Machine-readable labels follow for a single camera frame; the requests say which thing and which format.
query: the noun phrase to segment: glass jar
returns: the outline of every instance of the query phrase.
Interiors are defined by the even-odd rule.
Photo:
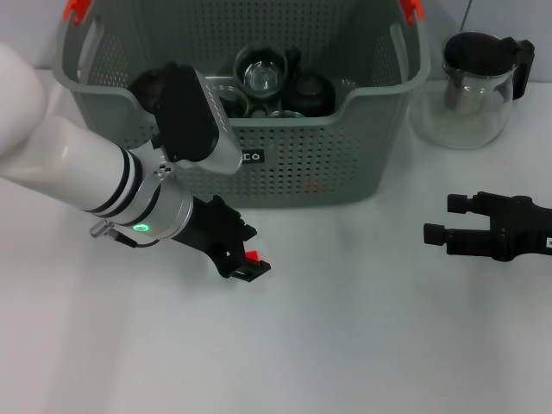
[[[445,147],[477,148],[506,125],[512,101],[525,92],[534,56],[528,41],[466,32],[445,42],[446,83],[429,83],[411,104],[422,137]]]

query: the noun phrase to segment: gray plastic basket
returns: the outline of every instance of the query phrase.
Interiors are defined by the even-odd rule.
[[[265,163],[233,176],[179,173],[197,197],[218,194],[233,207],[370,196],[411,93],[430,69],[425,25],[416,14],[409,25],[399,0],[95,0],[79,25],[73,17],[62,23],[55,76],[88,128],[127,149],[150,140],[157,126],[124,88],[168,61],[229,76],[239,49],[264,41],[298,47],[304,69],[332,79],[339,104],[332,116],[231,120],[241,146],[263,149]]]

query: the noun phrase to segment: white table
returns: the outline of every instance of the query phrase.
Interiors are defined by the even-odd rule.
[[[78,121],[42,77],[53,111]],[[252,284],[173,241],[94,241],[92,216],[0,182],[0,412],[551,412],[552,258],[423,244],[424,223],[486,228],[448,214],[449,193],[552,206],[550,114],[552,84],[529,85],[477,151],[406,122],[375,197],[243,211],[273,266]]]

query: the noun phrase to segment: black cable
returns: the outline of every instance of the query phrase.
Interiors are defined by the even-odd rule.
[[[157,200],[159,200],[160,193],[161,193],[161,185],[158,185],[157,190],[155,190],[155,193],[152,196],[152,199],[149,200],[149,204],[147,205],[146,210],[143,213],[141,213],[140,216],[138,216],[138,218],[136,218],[132,222],[119,224],[119,225],[122,227],[132,227],[135,224],[138,224],[139,222],[143,222],[146,219],[146,217],[149,216],[149,213],[153,211],[155,205],[157,204]]]
[[[159,240],[154,240],[151,243],[147,244],[138,244],[137,241],[132,240],[130,237],[124,235],[123,233],[120,233],[118,231],[117,235],[115,236],[115,241],[122,243],[126,246],[129,246],[130,248],[151,248],[152,246],[155,246],[157,243],[159,243]]]
[[[124,191],[124,187],[127,185],[127,182],[129,181],[131,158],[130,158],[130,153],[128,151],[125,151],[121,147],[119,147],[119,149],[121,150],[122,157],[124,159],[121,181],[119,182],[119,185],[117,186],[117,188],[115,189],[115,192],[113,193],[113,195],[111,195],[109,200],[107,200],[104,204],[100,205],[97,209],[85,210],[87,213],[97,214],[107,210],[115,203],[115,201],[119,199],[122,192]]]
[[[137,248],[151,248],[152,246],[155,246],[157,243],[159,243],[159,240],[154,240],[151,243],[147,244],[138,244],[136,245]]]
[[[101,218],[115,217],[118,214],[120,214],[122,211],[124,211],[127,207],[129,207],[130,203],[132,203],[132,201],[135,199],[136,193],[138,192],[138,188],[140,188],[140,184],[141,184],[141,175],[142,175],[141,162],[138,159],[138,157],[136,157],[134,154],[129,153],[129,155],[130,155],[130,158],[132,159],[132,161],[135,163],[135,179],[132,182],[132,186],[130,187],[129,194],[119,204],[119,206],[117,208],[115,208],[113,211],[111,211],[111,213],[103,214],[103,215],[97,215],[98,217],[101,217]]]

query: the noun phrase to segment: basket handle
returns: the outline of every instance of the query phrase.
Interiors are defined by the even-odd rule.
[[[68,78],[68,80],[80,83],[78,79],[78,63],[91,26],[95,23],[96,33],[91,39],[90,45],[85,50],[85,63],[88,67],[90,59],[97,51],[100,41],[104,35],[104,26],[100,15],[97,13],[96,0],[69,0],[64,11],[64,20],[61,23],[58,47],[56,49],[54,70],[56,76]],[[86,79],[86,73],[81,74],[81,79]]]
[[[414,10],[417,12],[418,19],[423,20],[425,18],[422,0],[400,0],[400,5],[403,8],[406,21],[409,25],[413,25],[415,23]]]

